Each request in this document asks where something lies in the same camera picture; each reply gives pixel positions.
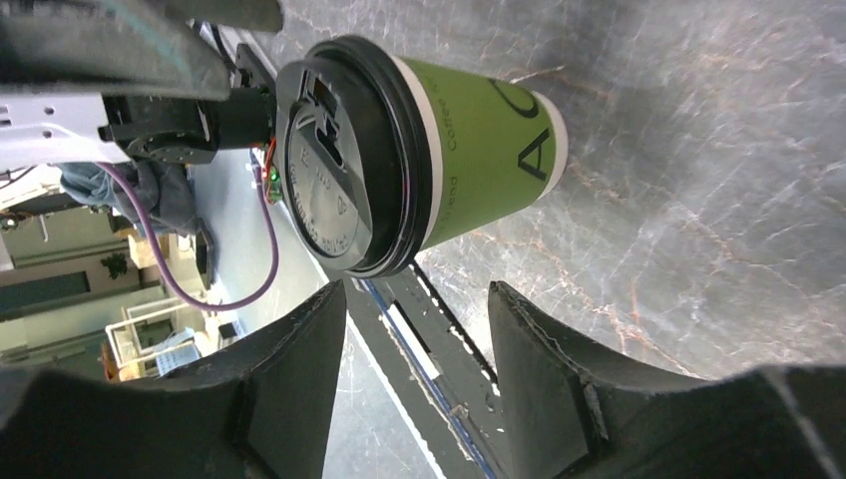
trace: black plastic lid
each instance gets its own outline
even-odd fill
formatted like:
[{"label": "black plastic lid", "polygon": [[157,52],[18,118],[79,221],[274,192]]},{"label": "black plastic lid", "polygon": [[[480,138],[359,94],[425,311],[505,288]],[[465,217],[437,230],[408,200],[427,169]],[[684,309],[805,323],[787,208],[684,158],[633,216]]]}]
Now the black plastic lid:
[{"label": "black plastic lid", "polygon": [[428,159],[428,145],[410,92],[385,93],[386,83],[405,87],[390,57],[353,37],[394,69],[378,82],[372,68],[338,48],[343,40],[324,42],[279,71],[275,161],[298,232],[324,266],[361,277],[391,274],[423,240],[431,167],[421,158]]}]

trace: light blue floor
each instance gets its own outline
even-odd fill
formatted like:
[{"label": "light blue floor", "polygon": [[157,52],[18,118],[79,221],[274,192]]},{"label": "light blue floor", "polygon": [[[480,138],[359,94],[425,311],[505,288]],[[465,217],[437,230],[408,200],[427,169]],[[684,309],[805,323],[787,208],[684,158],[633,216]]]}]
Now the light blue floor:
[{"label": "light blue floor", "polygon": [[[198,210],[216,243],[218,280],[229,299],[253,292],[266,278],[270,248],[247,151],[222,152],[210,165],[193,168]],[[280,266],[270,291],[238,312],[247,332],[285,315],[327,283],[297,238],[282,207],[271,216],[278,236]],[[335,408],[324,465],[325,478],[438,477],[386,389],[353,324],[347,326]]]}]

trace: green paper cup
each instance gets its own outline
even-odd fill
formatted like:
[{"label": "green paper cup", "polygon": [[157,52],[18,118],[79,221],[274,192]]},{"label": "green paper cup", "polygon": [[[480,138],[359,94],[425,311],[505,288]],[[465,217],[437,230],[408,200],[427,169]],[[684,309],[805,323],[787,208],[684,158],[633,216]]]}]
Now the green paper cup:
[{"label": "green paper cup", "polygon": [[531,205],[567,164],[564,120],[543,95],[359,37],[283,67],[276,96],[297,231],[324,266],[359,277]]}]

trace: marble table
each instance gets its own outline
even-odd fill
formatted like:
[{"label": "marble table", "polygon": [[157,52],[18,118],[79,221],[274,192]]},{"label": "marble table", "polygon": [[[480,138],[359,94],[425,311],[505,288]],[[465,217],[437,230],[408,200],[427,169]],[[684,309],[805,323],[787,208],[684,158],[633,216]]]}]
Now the marble table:
[{"label": "marble table", "polygon": [[687,374],[846,360],[846,1],[284,4],[278,65],[357,33],[563,112],[550,195],[418,255],[492,361],[491,279]]}]

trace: black wire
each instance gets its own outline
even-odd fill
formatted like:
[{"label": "black wire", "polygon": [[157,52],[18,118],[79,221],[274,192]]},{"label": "black wire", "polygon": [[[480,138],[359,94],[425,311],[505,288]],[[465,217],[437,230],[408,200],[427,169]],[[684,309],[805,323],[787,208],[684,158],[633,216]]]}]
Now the black wire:
[{"label": "black wire", "polygon": [[211,30],[211,36],[214,37],[214,43],[220,51],[220,57],[223,58],[223,64],[226,65],[226,69],[229,70],[230,73],[237,72],[237,66],[232,60],[232,57],[229,55],[229,52],[226,50],[226,46],[223,44],[223,38],[220,36],[220,30],[217,28],[217,25],[209,24],[209,29]]},{"label": "black wire", "polygon": [[18,178],[15,178],[14,180],[9,180],[9,183],[7,183],[6,185],[3,185],[2,187],[0,187],[0,190],[3,190],[3,189],[6,189],[6,188],[11,187],[11,186],[12,186],[12,185],[14,185],[15,183],[17,183],[17,182],[18,182],[18,180],[20,180],[20,179],[22,179],[22,178],[26,177],[27,175],[29,175],[30,173],[32,173],[32,171],[33,171],[33,170],[35,170],[35,167],[30,167],[30,168],[26,169],[26,171],[24,171],[24,173],[20,174],[20,175],[18,176]]}]

